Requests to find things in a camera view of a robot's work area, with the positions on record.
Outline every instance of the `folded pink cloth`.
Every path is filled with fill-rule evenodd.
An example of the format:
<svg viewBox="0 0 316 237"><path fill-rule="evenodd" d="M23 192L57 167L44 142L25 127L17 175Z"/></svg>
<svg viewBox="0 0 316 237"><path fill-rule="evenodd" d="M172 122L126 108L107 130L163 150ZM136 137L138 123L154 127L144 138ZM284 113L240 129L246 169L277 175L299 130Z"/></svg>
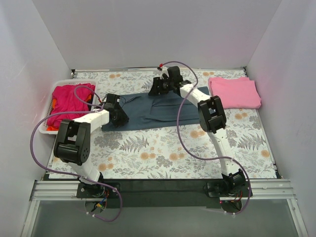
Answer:
<svg viewBox="0 0 316 237"><path fill-rule="evenodd" d="M88 111L88 105L81 102L76 96L75 96L75 88L79 85L85 85L95 90L95 86L91 85L90 83L86 84L78 84L78 85L64 85L64 86L57 86L55 90L52 93L53 99L56 99L57 102L55 104L55 109L51 112L51 114L55 114L58 112L64 112L64 111ZM92 92L84 87L78 88L77 96L81 100L86 100L86 98L92 94ZM65 115L56 115L53 117L50 117L47 120L48 126L53 126L55 128L59 128L60 122L63 119L76 119L82 117L84 114L65 114Z"/></svg>
<svg viewBox="0 0 316 237"><path fill-rule="evenodd" d="M245 108L258 109L261 98L255 82L246 77L238 79L210 78L208 86L212 95L221 98L224 109Z"/></svg>

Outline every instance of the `black mounting plate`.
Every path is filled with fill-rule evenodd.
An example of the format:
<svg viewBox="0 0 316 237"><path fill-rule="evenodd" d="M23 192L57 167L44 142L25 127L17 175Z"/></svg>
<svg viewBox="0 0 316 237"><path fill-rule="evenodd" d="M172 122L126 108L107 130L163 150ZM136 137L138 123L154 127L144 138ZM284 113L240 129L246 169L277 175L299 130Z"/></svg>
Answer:
<svg viewBox="0 0 316 237"><path fill-rule="evenodd" d="M120 191L120 183L110 182L110 183L105 183L105 184L111 185L112 187ZM107 191L109 192L108 198L118 198L118 194L112 189L107 189ZM91 193L89 193L88 189L84 186L83 183L79 183L76 197L77 198L96 198L92 196Z"/></svg>
<svg viewBox="0 0 316 237"><path fill-rule="evenodd" d="M223 198L223 197L229 197L227 195L227 192L223 191L222 187L224 187L225 181L223 179L212 179L207 180L207 188L208 188L208 196L210 198ZM247 197L249 194L248 190L249 184L246 182L245 186L241 188L242 196Z"/></svg>

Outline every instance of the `glass panel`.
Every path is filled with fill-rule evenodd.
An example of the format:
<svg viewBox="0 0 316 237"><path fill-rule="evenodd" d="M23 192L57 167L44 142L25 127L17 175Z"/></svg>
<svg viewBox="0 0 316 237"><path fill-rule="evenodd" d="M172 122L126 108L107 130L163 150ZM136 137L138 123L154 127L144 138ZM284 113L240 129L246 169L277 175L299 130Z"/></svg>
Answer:
<svg viewBox="0 0 316 237"><path fill-rule="evenodd" d="M117 209L106 209L101 215L110 218L116 212ZM203 207L124 208L113 223L86 215L84 201L40 202L33 237L94 235L298 236L286 200L251 200L236 217L209 212Z"/></svg>

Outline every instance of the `white enclosure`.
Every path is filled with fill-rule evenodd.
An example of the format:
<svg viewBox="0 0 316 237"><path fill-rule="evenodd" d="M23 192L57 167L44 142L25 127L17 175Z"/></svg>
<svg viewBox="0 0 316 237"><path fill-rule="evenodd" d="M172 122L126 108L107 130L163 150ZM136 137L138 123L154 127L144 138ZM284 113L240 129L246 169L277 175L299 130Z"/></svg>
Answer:
<svg viewBox="0 0 316 237"><path fill-rule="evenodd" d="M71 69L248 64L280 0L33 0Z"/></svg>
<svg viewBox="0 0 316 237"><path fill-rule="evenodd" d="M44 171L29 138L70 69L240 68L256 81L276 164L316 235L316 0L0 0L0 236L19 236ZM37 135L47 164L53 137Z"/></svg>

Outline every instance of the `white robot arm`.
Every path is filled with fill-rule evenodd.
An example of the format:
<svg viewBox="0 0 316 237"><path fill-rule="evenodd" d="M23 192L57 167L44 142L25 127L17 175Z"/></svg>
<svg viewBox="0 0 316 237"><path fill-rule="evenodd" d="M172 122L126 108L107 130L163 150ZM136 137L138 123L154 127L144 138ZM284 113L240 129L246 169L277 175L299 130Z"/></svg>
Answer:
<svg viewBox="0 0 316 237"><path fill-rule="evenodd" d="M186 97L190 90L193 88L192 84L186 84L180 88L181 97ZM198 104L201 101L207 101L211 98L211 96L204 94L197 88L194 88L190 93L187 100L189 100L192 104L198 107ZM233 157L231 146L229 145L229 141L227 139L226 130L224 128L220 128L214 132L207 132L208 136L211 138L213 145L215 147L216 153L219 157ZM235 174L238 172L238 165L233 162L231 159L220 159L222 174L229 176L229 174Z"/></svg>
<svg viewBox="0 0 316 237"><path fill-rule="evenodd" d="M173 91L182 98L186 98L197 107L202 129L211 138L219 157L233 157L233 153L226 134L226 116L222 102L218 96L202 93L188 80L183 80L179 67L158 67L160 77L154 78L149 96L167 94ZM246 180L239 166L231 159L220 159L223 179L228 186L228 193L237 193Z"/></svg>
<svg viewBox="0 0 316 237"><path fill-rule="evenodd" d="M129 118L119 105L120 96L108 94L104 109L95 113L84 115L75 120L62 120L55 146L54 155L61 161L68 163L74 171L84 178L93 181L100 179L101 173L91 162L90 134L97 128L112 122L114 126L121 126L128 122ZM80 178L86 184L91 182Z"/></svg>

